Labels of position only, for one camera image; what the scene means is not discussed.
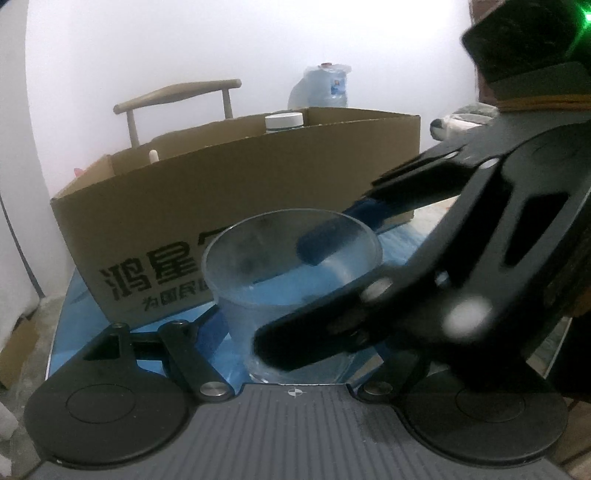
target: white jar lid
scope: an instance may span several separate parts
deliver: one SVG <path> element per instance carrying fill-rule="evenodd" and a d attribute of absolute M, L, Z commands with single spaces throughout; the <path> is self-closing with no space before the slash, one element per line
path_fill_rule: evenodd
<path fill-rule="evenodd" d="M 265 117 L 265 126 L 269 130 L 294 128 L 304 125 L 304 115 L 299 112 L 276 113 Z"/>

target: floor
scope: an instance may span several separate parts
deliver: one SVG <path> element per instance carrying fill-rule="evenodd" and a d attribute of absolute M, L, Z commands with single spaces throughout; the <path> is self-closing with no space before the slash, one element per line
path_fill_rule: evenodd
<path fill-rule="evenodd" d="M 573 477 L 580 480 L 591 479 L 591 404 L 573 403 L 569 425 L 554 452 L 554 461 Z"/>
<path fill-rule="evenodd" d="M 42 300 L 32 318 L 40 334 L 35 350 L 23 366 L 19 383 L 10 390 L 0 390 L 0 401 L 19 421 L 19 427 L 11 440 L 0 442 L 0 453 L 12 459 L 12 476 L 16 478 L 25 475 L 39 462 L 33 443 L 22 424 L 22 414 L 28 398 L 45 380 L 47 358 L 63 300 L 63 297 Z"/>

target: cardboard box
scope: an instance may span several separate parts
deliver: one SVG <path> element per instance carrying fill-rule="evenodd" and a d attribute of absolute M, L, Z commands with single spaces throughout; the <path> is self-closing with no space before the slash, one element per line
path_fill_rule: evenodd
<path fill-rule="evenodd" d="M 0 384 L 11 388 L 21 375 L 22 366 L 35 349 L 39 334 L 32 320 L 21 319 L 0 351 Z"/>
<path fill-rule="evenodd" d="M 575 302 L 571 309 L 573 317 L 582 317 L 587 312 L 591 311 L 591 287 L 587 288 Z"/>
<path fill-rule="evenodd" d="M 208 242 L 259 213 L 341 211 L 418 154 L 420 118 L 302 110 L 306 127 L 265 134 L 267 114 L 203 125 L 107 155 L 62 190 L 53 211 L 111 322 L 143 325 L 211 300 Z M 150 165 L 148 152 L 160 161 Z"/>

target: screw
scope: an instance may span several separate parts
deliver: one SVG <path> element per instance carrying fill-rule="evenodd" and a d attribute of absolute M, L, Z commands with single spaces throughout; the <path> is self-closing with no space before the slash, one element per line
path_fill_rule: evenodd
<path fill-rule="evenodd" d="M 230 391 L 230 387 L 222 382 L 207 382 L 201 385 L 199 391 L 207 397 L 221 397 Z"/>
<path fill-rule="evenodd" d="M 360 330 L 355 335 L 355 345 L 363 346 L 369 342 L 369 332 L 367 330 Z"/>
<path fill-rule="evenodd" d="M 392 385 L 387 382 L 370 381 L 363 385 L 363 390 L 369 395 L 379 397 L 381 395 L 388 395 L 392 391 Z"/>
<path fill-rule="evenodd" d="M 392 279 L 388 277 L 382 277 L 374 281 L 367 287 L 359 297 L 365 303 L 373 303 L 386 293 L 389 289 L 390 285 L 392 285 Z"/>
<path fill-rule="evenodd" d="M 447 155 L 445 155 L 443 158 L 444 158 L 445 160 L 447 160 L 447 159 L 449 159 L 449 158 L 453 158 L 453 157 L 455 157 L 456 155 L 458 155 L 458 153 L 460 153 L 460 151 L 459 151 L 459 150 L 456 150 L 455 152 L 448 153 L 448 154 L 447 154 Z"/>
<path fill-rule="evenodd" d="M 486 162 L 484 162 L 480 166 L 480 168 L 482 168 L 484 170 L 485 168 L 491 168 L 491 167 L 495 166 L 498 163 L 499 163 L 499 159 L 498 158 L 491 158 L 490 160 L 487 160 Z"/>
<path fill-rule="evenodd" d="M 449 283 L 449 274 L 444 270 L 435 275 L 435 285 L 445 287 Z"/>

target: plastic water bottle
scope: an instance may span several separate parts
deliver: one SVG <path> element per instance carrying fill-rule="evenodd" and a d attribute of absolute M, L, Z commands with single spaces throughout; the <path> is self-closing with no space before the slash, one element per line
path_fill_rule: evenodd
<path fill-rule="evenodd" d="M 304 74 L 309 106 L 347 107 L 347 74 L 351 67 L 323 63 Z"/>

